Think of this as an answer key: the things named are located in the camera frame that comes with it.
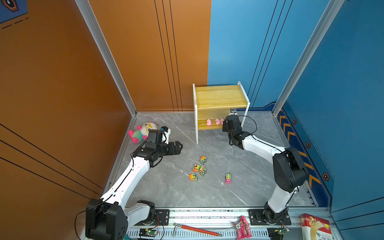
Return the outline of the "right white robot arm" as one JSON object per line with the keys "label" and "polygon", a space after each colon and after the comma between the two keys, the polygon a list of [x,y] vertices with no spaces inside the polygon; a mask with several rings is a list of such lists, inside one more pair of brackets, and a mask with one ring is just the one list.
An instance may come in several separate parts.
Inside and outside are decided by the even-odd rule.
{"label": "right white robot arm", "polygon": [[237,115],[229,115],[223,122],[223,132],[229,137],[229,144],[264,158],[273,164],[276,187],[260,213],[250,213],[251,224],[290,225],[288,204],[295,193],[309,177],[308,170],[294,147],[279,147],[260,140],[245,132]]}

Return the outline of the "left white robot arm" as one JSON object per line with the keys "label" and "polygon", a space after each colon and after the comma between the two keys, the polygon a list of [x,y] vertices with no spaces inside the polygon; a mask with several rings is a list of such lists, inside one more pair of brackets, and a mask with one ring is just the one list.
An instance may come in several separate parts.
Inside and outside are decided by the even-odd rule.
{"label": "left white robot arm", "polygon": [[140,200],[127,208],[127,202],[142,177],[156,167],[164,156],[179,155],[183,145],[170,142],[171,130],[161,127],[150,130],[144,140],[131,154],[131,161],[124,173],[100,199],[88,203],[85,235],[93,240],[122,240],[130,227],[155,220],[155,204]]}

